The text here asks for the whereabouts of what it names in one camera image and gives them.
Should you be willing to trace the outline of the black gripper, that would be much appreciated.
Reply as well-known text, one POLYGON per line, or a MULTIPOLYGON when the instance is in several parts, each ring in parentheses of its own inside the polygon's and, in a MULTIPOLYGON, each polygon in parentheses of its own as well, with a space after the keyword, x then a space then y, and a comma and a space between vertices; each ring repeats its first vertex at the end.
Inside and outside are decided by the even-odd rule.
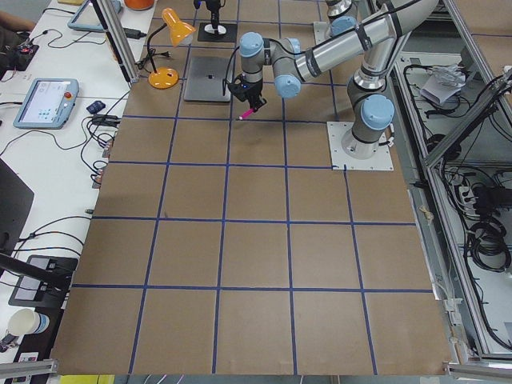
POLYGON ((218 25, 220 21, 220 9, 222 8, 221 0, 206 0, 206 8, 210 12, 210 23, 218 25))
POLYGON ((255 112, 258 108, 267 104, 267 100, 262 96, 263 82, 248 82, 247 100, 250 110, 255 112))

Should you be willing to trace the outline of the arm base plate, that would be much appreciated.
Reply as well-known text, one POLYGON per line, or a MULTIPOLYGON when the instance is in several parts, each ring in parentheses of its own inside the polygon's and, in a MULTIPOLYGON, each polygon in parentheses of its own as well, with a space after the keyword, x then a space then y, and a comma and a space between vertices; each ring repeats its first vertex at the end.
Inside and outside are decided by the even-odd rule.
POLYGON ((318 45, 331 37, 329 22, 313 22, 315 45, 318 45))
POLYGON ((327 122, 327 136, 333 170, 393 171, 390 148, 394 127, 390 125, 375 143, 358 142, 353 136, 352 122, 327 122))

